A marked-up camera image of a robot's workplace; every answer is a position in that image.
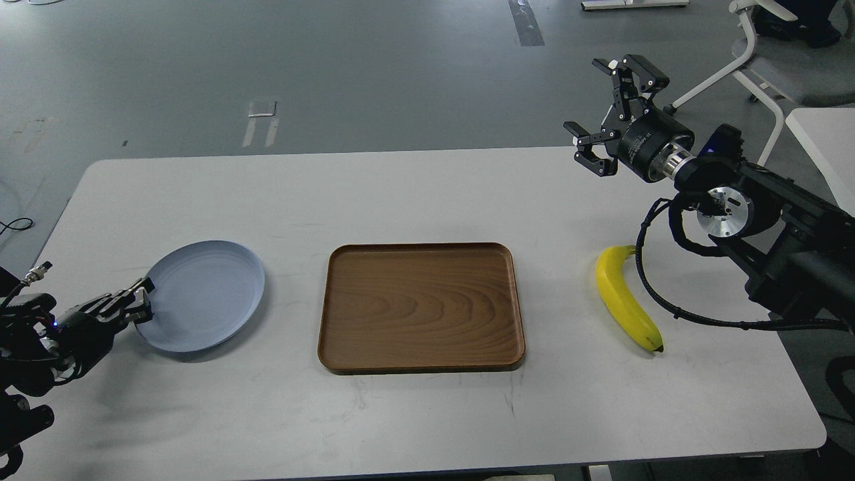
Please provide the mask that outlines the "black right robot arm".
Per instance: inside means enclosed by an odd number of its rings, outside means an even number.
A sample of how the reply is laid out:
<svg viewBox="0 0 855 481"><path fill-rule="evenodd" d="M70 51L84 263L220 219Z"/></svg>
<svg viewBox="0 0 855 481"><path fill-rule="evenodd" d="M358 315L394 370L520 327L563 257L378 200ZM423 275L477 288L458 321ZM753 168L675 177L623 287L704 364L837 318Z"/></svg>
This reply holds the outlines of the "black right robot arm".
<svg viewBox="0 0 855 481"><path fill-rule="evenodd" d="M743 331L853 332L853 217L836 205L748 161L738 128L723 123L698 153L695 134L654 104L671 80L641 55L593 66L612 83L612 100L601 127L578 123L575 161L600 177L623 164L644 182L671 180L674 198L656 201L635 241L636 269L648 295L676 319ZM769 321L710 319L663 298L645 274L647 229L668 213L673 240L703 258L727 258L747 277L750 301L766 308Z"/></svg>

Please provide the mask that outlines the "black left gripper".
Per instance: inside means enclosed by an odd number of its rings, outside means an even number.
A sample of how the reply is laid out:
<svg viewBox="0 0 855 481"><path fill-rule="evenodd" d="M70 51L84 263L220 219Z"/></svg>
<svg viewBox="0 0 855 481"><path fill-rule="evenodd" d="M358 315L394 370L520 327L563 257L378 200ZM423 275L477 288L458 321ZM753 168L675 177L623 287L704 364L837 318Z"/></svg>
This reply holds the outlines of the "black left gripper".
<svg viewBox="0 0 855 481"><path fill-rule="evenodd" d="M153 280L138 278L130 287L92 299L88 311L69 310L53 323L56 352L72 375L85 375L113 348L116 335L129 325L153 318Z"/></svg>

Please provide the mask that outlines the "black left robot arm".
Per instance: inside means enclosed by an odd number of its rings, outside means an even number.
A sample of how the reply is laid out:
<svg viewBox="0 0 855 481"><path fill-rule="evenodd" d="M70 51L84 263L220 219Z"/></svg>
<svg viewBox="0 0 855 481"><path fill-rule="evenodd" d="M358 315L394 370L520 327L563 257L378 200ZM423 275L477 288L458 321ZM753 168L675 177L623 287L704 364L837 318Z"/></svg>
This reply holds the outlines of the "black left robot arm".
<svg viewBox="0 0 855 481"><path fill-rule="evenodd" d="M2 479L21 467L24 441L54 423L49 406L33 407L29 399L88 374L112 350L119 332L153 317L155 285L149 277L55 316L53 296L23 292L51 266L43 262L24 277L8 276L3 283Z"/></svg>

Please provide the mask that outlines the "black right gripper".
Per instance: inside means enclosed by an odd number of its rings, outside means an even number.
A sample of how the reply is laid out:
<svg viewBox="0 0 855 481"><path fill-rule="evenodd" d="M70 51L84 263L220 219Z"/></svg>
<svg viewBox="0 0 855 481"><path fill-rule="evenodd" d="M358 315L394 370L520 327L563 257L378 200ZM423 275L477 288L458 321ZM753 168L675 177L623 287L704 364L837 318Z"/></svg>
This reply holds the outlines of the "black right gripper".
<svg viewBox="0 0 855 481"><path fill-rule="evenodd" d="M693 131L654 106L653 98L671 84L671 78L643 55L611 61L594 58L592 65L611 79L611 106L598 133L589 133L574 121L564 122L574 139L575 162L596 176L608 177L616 176L619 160L645 182L659 182L665 177L666 146L689 150L695 143ZM624 132L617 129L626 127ZM595 146L607 149L611 144L617 145L617 159L594 152Z"/></svg>

